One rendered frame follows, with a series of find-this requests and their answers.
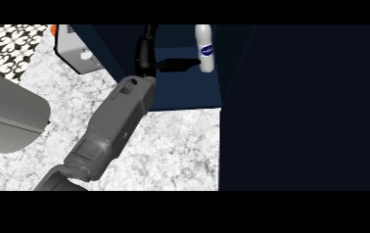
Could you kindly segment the grey rounded appliance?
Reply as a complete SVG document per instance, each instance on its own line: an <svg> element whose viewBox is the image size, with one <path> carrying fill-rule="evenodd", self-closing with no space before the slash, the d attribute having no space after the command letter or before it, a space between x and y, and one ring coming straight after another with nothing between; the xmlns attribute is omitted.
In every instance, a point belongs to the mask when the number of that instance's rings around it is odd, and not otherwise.
<svg viewBox="0 0 370 233"><path fill-rule="evenodd" d="M46 100L0 77L0 154L23 150L40 137L49 125Z"/></svg>

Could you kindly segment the grey box appliance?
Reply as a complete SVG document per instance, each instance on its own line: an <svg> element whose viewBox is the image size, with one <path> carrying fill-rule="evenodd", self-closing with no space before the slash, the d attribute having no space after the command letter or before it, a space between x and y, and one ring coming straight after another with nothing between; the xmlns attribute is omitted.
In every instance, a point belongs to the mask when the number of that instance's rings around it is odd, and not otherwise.
<svg viewBox="0 0 370 233"><path fill-rule="evenodd" d="M70 24L59 24L55 28L54 51L79 74L86 74L105 68Z"/></svg>

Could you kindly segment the dark blue cabinet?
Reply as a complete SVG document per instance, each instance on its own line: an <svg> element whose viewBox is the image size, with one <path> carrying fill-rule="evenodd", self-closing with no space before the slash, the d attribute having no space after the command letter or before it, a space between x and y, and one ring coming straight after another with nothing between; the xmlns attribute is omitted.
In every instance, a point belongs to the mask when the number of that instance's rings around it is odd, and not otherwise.
<svg viewBox="0 0 370 233"><path fill-rule="evenodd" d="M73 26L114 80L135 74L135 52L142 24L76 24ZM253 24L216 24L213 30L216 67L204 73L198 67L185 72L157 73L155 111L211 109L223 106L233 78L244 61L257 27ZM195 59L198 47L192 24L163 24L157 30L155 55Z"/></svg>

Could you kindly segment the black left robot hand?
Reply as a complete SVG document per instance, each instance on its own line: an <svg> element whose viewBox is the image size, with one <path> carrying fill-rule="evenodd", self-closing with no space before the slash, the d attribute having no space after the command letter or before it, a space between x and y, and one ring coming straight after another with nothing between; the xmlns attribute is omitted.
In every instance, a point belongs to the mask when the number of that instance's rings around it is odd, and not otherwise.
<svg viewBox="0 0 370 233"><path fill-rule="evenodd" d="M145 26L143 35L138 39L136 45L136 75L140 77L155 77L160 72L180 72L188 71L192 67L201 64L199 59L176 59L168 58L161 62L157 61L155 56L155 40L157 40L157 24Z"/></svg>

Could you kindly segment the white water bottle blue label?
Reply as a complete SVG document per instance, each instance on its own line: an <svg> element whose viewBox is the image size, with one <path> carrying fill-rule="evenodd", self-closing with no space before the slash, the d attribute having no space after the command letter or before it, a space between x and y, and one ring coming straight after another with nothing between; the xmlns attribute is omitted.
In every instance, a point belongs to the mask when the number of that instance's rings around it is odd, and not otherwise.
<svg viewBox="0 0 370 233"><path fill-rule="evenodd" d="M195 26L195 40L198 46L199 69L202 72L214 71L213 30L210 24Z"/></svg>

